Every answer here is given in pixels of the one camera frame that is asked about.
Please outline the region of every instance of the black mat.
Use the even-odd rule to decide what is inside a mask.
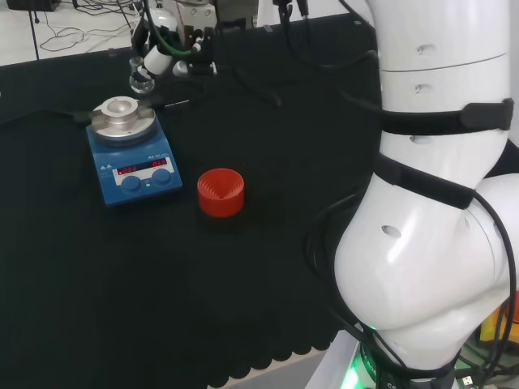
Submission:
[[[317,21],[313,33],[322,61],[373,47],[349,16]],[[371,171],[375,120],[332,89],[377,99],[376,65],[316,77],[288,58],[277,30],[230,43],[284,105],[223,76],[210,84],[218,98],[159,114],[184,181],[178,196],[107,209],[86,135],[67,118],[35,113],[0,128],[2,389],[218,387],[328,347],[340,325],[301,239],[318,210]],[[128,95],[128,58],[5,66],[0,122]],[[171,101],[195,93],[162,89]],[[216,167],[239,171],[247,191],[243,213],[222,223],[196,201],[200,174]]]

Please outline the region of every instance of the yellow object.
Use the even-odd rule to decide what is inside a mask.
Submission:
[[[479,340],[482,342],[492,342],[495,335],[495,327],[497,325],[497,318],[500,315],[500,309],[495,310],[485,321],[481,324],[481,333],[479,334]],[[500,339],[503,338],[504,327],[506,323],[506,313],[503,321],[501,322]],[[514,322],[512,324],[512,331],[510,332],[509,342],[519,344],[519,323]]]

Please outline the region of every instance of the red cup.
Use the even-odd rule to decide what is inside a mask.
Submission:
[[[243,208],[245,183],[231,169],[213,169],[198,180],[199,206],[212,217],[230,217]]]

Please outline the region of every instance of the digital display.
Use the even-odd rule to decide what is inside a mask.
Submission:
[[[161,160],[150,160],[149,162],[144,162],[143,164],[125,166],[124,168],[118,168],[117,173],[119,176],[123,174],[138,172],[139,170],[145,170],[150,168],[158,168],[159,166],[167,165],[168,161],[166,158],[162,158]]]

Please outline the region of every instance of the black base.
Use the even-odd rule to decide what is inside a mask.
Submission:
[[[61,0],[7,0],[7,6],[17,11],[52,12]]]

